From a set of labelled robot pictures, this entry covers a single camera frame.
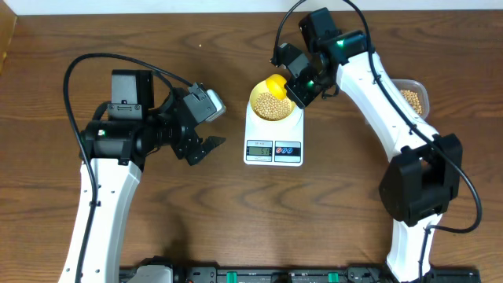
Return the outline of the yellow plastic measuring scoop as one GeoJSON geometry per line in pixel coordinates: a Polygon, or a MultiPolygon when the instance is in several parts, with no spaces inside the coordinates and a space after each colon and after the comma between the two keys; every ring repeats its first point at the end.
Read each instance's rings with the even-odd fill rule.
{"type": "Polygon", "coordinates": [[[287,80],[282,75],[272,74],[265,82],[267,89],[275,98],[283,100],[287,97],[287,90],[285,89],[287,80]]]}

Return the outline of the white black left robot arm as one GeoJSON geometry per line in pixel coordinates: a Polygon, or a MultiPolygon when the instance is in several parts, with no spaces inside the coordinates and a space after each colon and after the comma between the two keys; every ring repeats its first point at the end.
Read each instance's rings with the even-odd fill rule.
{"type": "Polygon", "coordinates": [[[127,217],[146,157],[170,146],[176,157],[198,164],[224,138],[200,138],[195,129],[226,110],[213,90],[194,83],[170,88],[154,105],[147,70],[112,72],[112,98],[78,134],[84,151],[79,207],[61,282],[117,282],[127,217]]]}

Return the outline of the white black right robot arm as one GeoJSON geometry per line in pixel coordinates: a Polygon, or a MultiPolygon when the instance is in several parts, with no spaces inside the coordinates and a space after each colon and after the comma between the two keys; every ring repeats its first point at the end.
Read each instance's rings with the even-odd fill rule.
{"type": "Polygon", "coordinates": [[[462,146],[442,136],[409,105],[391,81],[368,28],[344,33],[326,8],[307,14],[299,29],[307,51],[277,44],[272,62],[291,73],[287,96],[306,108],[337,87],[358,107],[388,158],[380,199],[393,218],[386,264],[397,282],[419,282],[431,273],[432,234],[457,197],[462,146]]]}

